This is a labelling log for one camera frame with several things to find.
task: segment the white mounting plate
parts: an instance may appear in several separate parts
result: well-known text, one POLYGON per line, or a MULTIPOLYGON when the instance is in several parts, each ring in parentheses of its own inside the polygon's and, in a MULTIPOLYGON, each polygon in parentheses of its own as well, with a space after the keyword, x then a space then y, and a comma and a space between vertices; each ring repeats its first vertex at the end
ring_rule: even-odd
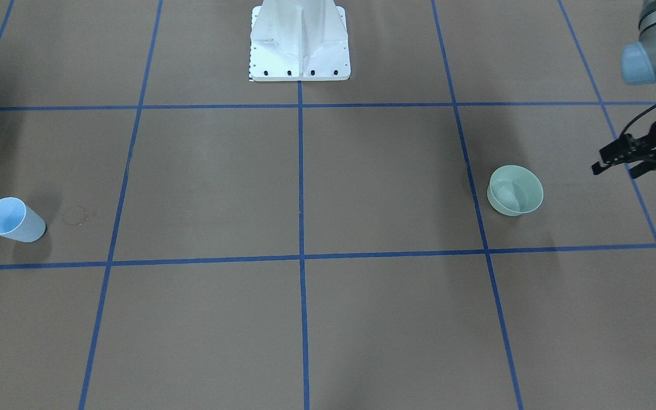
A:
MULTIPOLYGON (((252 27, 262 6, 252 9, 252 27)), ((343 26, 346 26, 346 10, 336 6, 343 26)), ((284 55, 276 44, 255 44, 249 50, 250 81, 341 81, 351 77, 351 59, 348 44, 324 44, 308 56, 305 72, 301 73, 297 57, 284 55)))

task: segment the blue joint cap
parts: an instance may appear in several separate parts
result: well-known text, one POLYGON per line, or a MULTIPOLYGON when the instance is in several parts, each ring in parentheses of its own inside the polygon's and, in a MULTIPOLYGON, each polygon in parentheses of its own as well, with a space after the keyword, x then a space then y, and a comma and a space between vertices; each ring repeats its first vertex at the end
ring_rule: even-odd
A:
POLYGON ((630 85, 654 84, 656 75, 651 66, 645 46, 636 42, 622 51, 622 77, 630 85))

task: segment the plastic cup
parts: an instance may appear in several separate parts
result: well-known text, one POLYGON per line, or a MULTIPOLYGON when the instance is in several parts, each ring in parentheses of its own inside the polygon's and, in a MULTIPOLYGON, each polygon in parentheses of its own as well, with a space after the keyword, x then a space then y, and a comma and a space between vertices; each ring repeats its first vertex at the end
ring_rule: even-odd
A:
POLYGON ((501 166, 490 177, 487 199, 497 212, 517 217, 541 206, 543 186, 538 177, 522 166, 501 166))
POLYGON ((19 198, 0 199, 0 236, 34 242, 44 234, 44 220, 19 198))

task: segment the circular mark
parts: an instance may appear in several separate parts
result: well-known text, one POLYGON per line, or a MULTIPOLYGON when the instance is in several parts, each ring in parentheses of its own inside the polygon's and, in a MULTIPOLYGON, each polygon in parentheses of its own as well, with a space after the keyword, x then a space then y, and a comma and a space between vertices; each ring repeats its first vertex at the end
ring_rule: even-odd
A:
POLYGON ((66 225, 81 226, 89 220, 89 217, 91 217, 91 214, 88 210, 80 207, 80 205, 75 205, 65 210, 65 213, 62 215, 62 221, 66 225))

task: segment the white bracket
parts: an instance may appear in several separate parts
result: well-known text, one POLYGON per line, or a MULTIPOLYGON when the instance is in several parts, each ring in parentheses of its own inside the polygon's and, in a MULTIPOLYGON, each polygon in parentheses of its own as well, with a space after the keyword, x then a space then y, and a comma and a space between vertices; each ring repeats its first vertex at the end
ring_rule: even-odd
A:
POLYGON ((264 0, 252 10, 252 81, 336 81, 351 76, 346 11, 333 0, 264 0))

